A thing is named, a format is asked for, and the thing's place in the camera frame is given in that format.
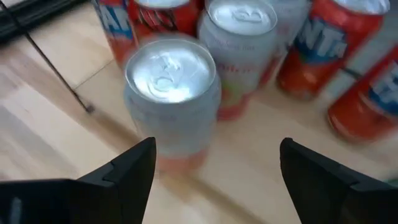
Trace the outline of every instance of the soda can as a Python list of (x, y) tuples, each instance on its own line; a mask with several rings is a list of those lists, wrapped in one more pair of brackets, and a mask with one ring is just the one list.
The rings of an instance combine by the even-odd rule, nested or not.
[(137, 47), (127, 14), (127, 0), (92, 0), (112, 53), (122, 67)]
[(388, 0), (316, 0), (294, 40), (277, 81), (281, 89), (308, 100), (379, 30)]
[(328, 110), (332, 127), (350, 141), (373, 141), (398, 127), (398, 46)]
[(278, 17), (277, 33), (279, 45), (272, 54), (271, 61), (268, 63), (266, 71), (262, 75), (259, 88), (263, 87), (277, 72), (277, 68), (284, 59), (287, 49), (292, 45), (304, 20), (308, 16), (310, 2), (308, 0), (265, 0), (274, 7)]
[(198, 28), (221, 77), (218, 119), (240, 117), (273, 53), (277, 16), (262, 0), (214, 0), (207, 5)]
[(196, 36), (200, 14), (197, 0), (135, 0), (128, 12), (138, 42), (162, 32)]
[(168, 172), (199, 167), (221, 101), (209, 51), (188, 37), (157, 37), (130, 58), (125, 76), (125, 104), (141, 137), (156, 138), (157, 167)]

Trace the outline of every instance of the can top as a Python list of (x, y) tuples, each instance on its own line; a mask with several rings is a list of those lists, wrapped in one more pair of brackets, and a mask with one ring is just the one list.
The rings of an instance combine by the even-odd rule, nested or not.
[(274, 8), (264, 0), (214, 0), (208, 6), (211, 20), (239, 35), (261, 35), (277, 23)]
[(191, 38), (161, 37), (141, 47), (128, 61), (130, 88), (155, 103), (183, 103), (204, 94), (216, 78), (209, 51)]
[(189, 0), (135, 0), (140, 6), (145, 6), (154, 9), (169, 9), (173, 7), (182, 6), (189, 2)]
[(390, 10), (389, 0), (334, 0), (344, 8), (369, 15), (382, 15)]

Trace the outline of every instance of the red can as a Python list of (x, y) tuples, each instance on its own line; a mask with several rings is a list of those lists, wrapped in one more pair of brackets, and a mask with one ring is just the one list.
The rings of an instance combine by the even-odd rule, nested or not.
[(197, 0), (135, 0), (128, 12), (139, 42), (159, 32), (181, 32), (194, 37), (197, 33)]
[(377, 140), (398, 127), (398, 47), (328, 110), (330, 124), (351, 141)]
[(310, 15), (282, 65), (281, 89), (311, 99), (379, 30), (388, 0), (314, 0)]
[(127, 14), (127, 0), (93, 0), (106, 38), (119, 66), (137, 47)]

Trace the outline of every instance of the wooden surface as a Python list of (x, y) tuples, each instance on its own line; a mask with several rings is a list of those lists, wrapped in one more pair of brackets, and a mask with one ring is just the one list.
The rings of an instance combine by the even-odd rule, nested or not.
[[(0, 49), (0, 179), (77, 178), (138, 142), (123, 104), (123, 75), (91, 5), (32, 36), (97, 110), (87, 115), (26, 40)], [(145, 222), (299, 223), (279, 169), (285, 137), (376, 178), (397, 170), (397, 140), (341, 141), (324, 119), (326, 99), (302, 103), (273, 84), (259, 91), (243, 118), (217, 125), (202, 169), (156, 178)]]
[[(102, 29), (92, 15), (91, 5), (86, 4), (32, 33), (72, 86), (111, 61)], [(0, 181), (75, 179), (137, 142), (129, 127), (101, 110), (86, 114), (25, 39), (0, 49)], [(163, 175), (154, 180), (144, 223), (258, 221), (206, 185)]]

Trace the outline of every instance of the fanta logo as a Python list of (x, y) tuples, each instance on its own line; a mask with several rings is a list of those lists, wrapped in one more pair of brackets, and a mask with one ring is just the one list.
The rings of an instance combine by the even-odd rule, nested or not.
[(307, 19), (295, 40), (295, 46), (305, 62), (322, 63), (343, 58), (347, 43), (342, 30), (314, 18)]
[(119, 34), (132, 39), (132, 29), (129, 22), (129, 16), (125, 8), (120, 6), (111, 6), (98, 4), (93, 1), (95, 9), (98, 12), (104, 29), (112, 34)]
[(398, 65), (371, 86), (370, 99), (390, 114), (398, 115)]

